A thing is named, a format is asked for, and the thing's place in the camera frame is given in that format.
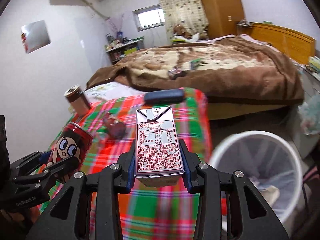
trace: red soda can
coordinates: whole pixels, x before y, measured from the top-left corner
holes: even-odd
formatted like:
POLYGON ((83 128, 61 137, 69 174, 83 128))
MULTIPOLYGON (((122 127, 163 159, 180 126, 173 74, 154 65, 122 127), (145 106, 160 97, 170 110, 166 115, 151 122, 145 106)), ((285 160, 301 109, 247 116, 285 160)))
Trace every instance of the red soda can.
POLYGON ((81 126, 74 122, 69 122, 62 130, 57 142, 53 146, 47 166, 50 166, 58 161, 61 161, 69 156, 75 156, 79 160, 77 170, 69 172, 58 181, 66 183, 68 179, 78 171, 81 167, 84 158, 92 144, 92 135, 85 131, 81 126))

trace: white trash can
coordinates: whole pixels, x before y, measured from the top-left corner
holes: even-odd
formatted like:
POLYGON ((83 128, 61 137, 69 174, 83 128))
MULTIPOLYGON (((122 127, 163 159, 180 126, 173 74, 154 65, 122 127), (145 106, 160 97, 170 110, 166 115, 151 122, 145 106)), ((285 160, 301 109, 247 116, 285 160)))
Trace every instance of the white trash can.
MULTIPOLYGON (((255 177, 259 187, 274 186, 280 195, 272 205, 282 224, 287 220, 302 191, 302 171, 297 153, 281 137, 264 131, 247 131, 225 138, 213 151, 209 165, 217 171, 241 170, 255 177)), ((227 231, 227 219, 222 217, 227 231)))

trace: floor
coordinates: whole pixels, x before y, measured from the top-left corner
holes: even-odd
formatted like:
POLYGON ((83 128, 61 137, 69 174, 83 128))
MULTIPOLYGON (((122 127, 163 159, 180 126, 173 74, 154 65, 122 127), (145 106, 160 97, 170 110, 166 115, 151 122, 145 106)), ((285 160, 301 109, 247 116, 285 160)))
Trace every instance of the floor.
MULTIPOLYGON (((313 160, 311 157, 307 157, 302 160, 298 150, 286 131, 285 122, 287 120, 288 109, 278 109, 274 111, 260 112, 256 114, 248 114, 241 117, 235 117, 225 120, 212 120, 210 121, 211 136, 213 146, 217 146, 224 138, 234 133, 240 133, 249 130, 262 130, 274 133, 283 139, 285 139, 296 151, 297 156, 300 158, 303 174, 312 165, 313 160)), ((307 196, 311 195, 311 190, 306 187, 307 196)), ((291 236, 292 232, 296 229, 296 225, 300 224, 299 215, 305 209, 305 202, 303 195, 301 194, 298 205, 289 217, 284 227, 286 228, 288 235, 291 236)))

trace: wooden wardrobe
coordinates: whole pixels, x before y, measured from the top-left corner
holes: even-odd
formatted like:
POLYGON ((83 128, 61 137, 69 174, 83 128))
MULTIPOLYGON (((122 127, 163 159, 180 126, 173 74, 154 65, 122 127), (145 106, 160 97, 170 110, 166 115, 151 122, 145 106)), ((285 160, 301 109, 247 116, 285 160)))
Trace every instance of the wooden wardrobe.
POLYGON ((243 20, 241 0, 201 0, 209 21, 208 35, 211 39, 234 34, 236 24, 243 20))

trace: metal screw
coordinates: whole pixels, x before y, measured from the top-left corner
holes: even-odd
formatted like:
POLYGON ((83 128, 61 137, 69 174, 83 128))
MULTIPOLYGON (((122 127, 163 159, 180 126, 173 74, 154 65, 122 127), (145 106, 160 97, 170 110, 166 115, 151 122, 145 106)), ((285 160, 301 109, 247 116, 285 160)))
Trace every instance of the metal screw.
POLYGON ((76 179, 79 179, 79 178, 81 178, 83 176, 83 173, 81 171, 78 171, 78 172, 76 172, 74 174, 74 176, 75 176, 76 179))
POLYGON ((117 169, 119 169, 119 167, 120 167, 120 165, 119 165, 118 163, 112 163, 112 164, 110 165, 110 168, 111 168, 112 170, 117 170, 117 169))
POLYGON ((200 163, 200 164, 199 164, 199 168, 205 170, 205 169, 208 168, 208 165, 207 165, 206 163, 200 163))
POLYGON ((242 171, 236 171, 235 172, 235 175, 239 178, 242 178, 244 176, 243 172, 242 171))

